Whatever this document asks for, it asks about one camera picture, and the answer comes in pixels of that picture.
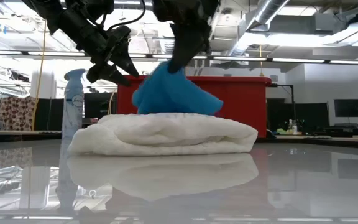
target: duct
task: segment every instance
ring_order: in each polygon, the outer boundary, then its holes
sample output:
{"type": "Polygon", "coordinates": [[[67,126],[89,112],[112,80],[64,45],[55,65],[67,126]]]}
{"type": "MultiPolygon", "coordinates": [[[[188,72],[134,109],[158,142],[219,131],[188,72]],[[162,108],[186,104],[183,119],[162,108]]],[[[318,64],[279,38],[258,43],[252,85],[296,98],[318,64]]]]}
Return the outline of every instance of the duct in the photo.
{"type": "Polygon", "coordinates": [[[259,27],[261,25],[266,25],[267,30],[270,28],[270,22],[277,15],[278,12],[288,3],[289,0],[260,0],[258,7],[255,11],[248,13],[248,17],[253,15],[253,18],[247,22],[247,16],[244,16],[240,21],[240,32],[244,32],[241,35],[237,43],[234,44],[232,49],[227,52],[229,56],[241,56],[248,48],[248,45],[245,43],[249,39],[247,31],[259,27]]]}
{"type": "Polygon", "coordinates": [[[258,8],[254,12],[255,16],[248,24],[246,30],[251,30],[260,25],[270,23],[289,1],[290,0],[260,0],[258,2],[258,8]]]}

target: ceiling pipe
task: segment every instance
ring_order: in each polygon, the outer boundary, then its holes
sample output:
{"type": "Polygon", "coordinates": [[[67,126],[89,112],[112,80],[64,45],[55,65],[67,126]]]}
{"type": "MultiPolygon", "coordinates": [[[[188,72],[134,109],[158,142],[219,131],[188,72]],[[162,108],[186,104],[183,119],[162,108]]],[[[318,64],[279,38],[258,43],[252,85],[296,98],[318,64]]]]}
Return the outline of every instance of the ceiling pipe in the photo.
{"type": "Polygon", "coordinates": [[[249,39],[247,36],[249,33],[247,31],[261,25],[269,24],[289,1],[290,0],[260,0],[257,9],[251,12],[254,15],[253,18],[250,22],[243,23],[246,26],[244,33],[239,37],[239,40],[233,47],[227,51],[227,55],[235,57],[242,56],[249,47],[249,45],[245,44],[249,39]]]}

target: blue cloth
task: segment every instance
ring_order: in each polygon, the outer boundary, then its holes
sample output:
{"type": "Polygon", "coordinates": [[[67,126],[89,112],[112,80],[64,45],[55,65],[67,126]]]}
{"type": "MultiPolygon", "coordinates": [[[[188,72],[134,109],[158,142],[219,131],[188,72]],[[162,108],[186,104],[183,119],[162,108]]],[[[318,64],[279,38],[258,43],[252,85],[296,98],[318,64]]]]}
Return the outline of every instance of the blue cloth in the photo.
{"type": "Polygon", "coordinates": [[[164,62],[134,92],[132,104],[138,108],[138,114],[214,115],[223,102],[188,80],[184,69],[168,73],[168,62],[164,62]]]}

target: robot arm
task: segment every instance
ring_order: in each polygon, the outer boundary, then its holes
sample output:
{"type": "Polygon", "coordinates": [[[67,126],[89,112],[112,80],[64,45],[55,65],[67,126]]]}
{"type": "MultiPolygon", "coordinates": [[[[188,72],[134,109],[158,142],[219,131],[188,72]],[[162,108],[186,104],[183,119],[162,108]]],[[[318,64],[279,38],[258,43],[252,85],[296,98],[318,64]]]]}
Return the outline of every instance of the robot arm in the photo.
{"type": "MultiPolygon", "coordinates": [[[[145,2],[141,0],[145,13],[145,2]]],[[[104,79],[118,85],[129,86],[129,81],[117,70],[117,66],[134,77],[138,77],[128,54],[131,29],[130,22],[115,24],[104,30],[106,16],[114,11],[114,0],[65,0],[63,8],[59,0],[23,0],[37,14],[48,21],[52,33],[61,29],[84,50],[94,66],[87,79],[94,83],[104,79]],[[96,20],[103,16],[101,24],[96,20]]],[[[200,51],[209,49],[211,26],[208,22],[219,6],[220,0],[153,0],[153,13],[161,22],[172,21],[175,46],[168,71],[175,73],[200,51]]]]}

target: computer monitor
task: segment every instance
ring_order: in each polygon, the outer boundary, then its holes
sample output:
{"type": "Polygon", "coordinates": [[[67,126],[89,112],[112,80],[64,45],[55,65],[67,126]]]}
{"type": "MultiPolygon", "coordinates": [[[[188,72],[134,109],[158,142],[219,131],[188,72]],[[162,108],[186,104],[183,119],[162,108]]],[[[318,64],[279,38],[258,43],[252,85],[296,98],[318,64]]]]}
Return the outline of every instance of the computer monitor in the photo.
{"type": "Polygon", "coordinates": [[[85,118],[102,118],[107,115],[111,94],[111,114],[116,114],[117,93],[85,93],[85,118]]]}
{"type": "Polygon", "coordinates": [[[337,118],[358,118],[358,99],[334,100],[335,117],[337,118]]]}

